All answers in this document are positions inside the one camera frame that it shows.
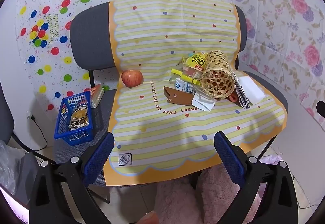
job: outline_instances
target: wicker basket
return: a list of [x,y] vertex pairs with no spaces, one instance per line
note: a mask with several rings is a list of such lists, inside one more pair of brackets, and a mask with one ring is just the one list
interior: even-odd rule
[[222,51],[208,53],[205,69],[201,76],[201,88],[212,98],[226,98],[235,89],[227,55]]

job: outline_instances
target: tile floor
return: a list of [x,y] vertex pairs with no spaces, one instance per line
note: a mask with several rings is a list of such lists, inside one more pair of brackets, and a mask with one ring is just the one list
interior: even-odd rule
[[[258,156],[260,152],[265,147],[266,143],[252,150],[250,155]],[[43,155],[53,158],[52,148],[49,147],[42,152]],[[277,154],[272,147],[270,147],[267,152],[264,154],[271,155]],[[84,223],[74,201],[72,195],[68,189],[66,183],[62,183],[64,193],[66,195],[66,199],[68,201],[69,207],[74,218],[80,222]],[[297,200],[301,207],[310,206],[309,200],[307,199],[303,189],[300,187],[297,179],[294,179],[294,186],[296,190]],[[124,187],[124,188],[116,188],[116,187],[98,187],[91,185],[90,189],[95,191],[97,194],[107,197],[110,196],[110,204],[106,204],[99,199],[95,198],[95,201],[99,205],[100,209],[103,211],[105,216],[110,220],[112,224],[126,224],[133,223],[138,221],[142,216],[144,216],[147,212],[153,210],[155,203],[155,196],[157,193],[157,184],[146,184],[136,187]],[[311,208],[307,209],[299,209],[299,224],[304,224],[312,215],[313,210]]]

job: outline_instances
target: basket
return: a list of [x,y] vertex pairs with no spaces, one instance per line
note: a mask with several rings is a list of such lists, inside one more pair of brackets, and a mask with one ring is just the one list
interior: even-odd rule
[[205,69],[201,76],[201,88],[212,98],[230,96],[235,89],[227,55],[222,51],[211,51],[207,55]]
[[[70,123],[74,108],[85,103],[87,103],[89,124],[85,127],[69,131],[68,124]],[[74,146],[93,140],[94,135],[92,129],[93,123],[91,119],[90,91],[62,99],[59,115],[56,121],[54,138],[61,138],[69,145]]]

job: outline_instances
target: red apple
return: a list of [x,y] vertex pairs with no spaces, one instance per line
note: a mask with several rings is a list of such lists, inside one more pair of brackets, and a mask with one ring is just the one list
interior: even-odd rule
[[122,73],[122,81],[127,87],[135,87],[143,82],[143,76],[137,70],[125,70]]

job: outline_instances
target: white wall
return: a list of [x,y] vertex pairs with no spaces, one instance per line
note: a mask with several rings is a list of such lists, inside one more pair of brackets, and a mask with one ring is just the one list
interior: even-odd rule
[[35,100],[33,88],[18,53],[15,32],[17,0],[5,0],[0,8],[0,81],[4,96],[15,121],[14,132],[28,147],[45,146],[41,132],[26,111],[31,111],[43,130],[49,146],[53,145],[55,121],[49,120]]
[[239,70],[262,77],[286,97],[289,105],[287,126],[271,146],[287,162],[310,204],[319,204],[325,195],[325,132],[297,99],[279,85],[242,62],[239,62]]

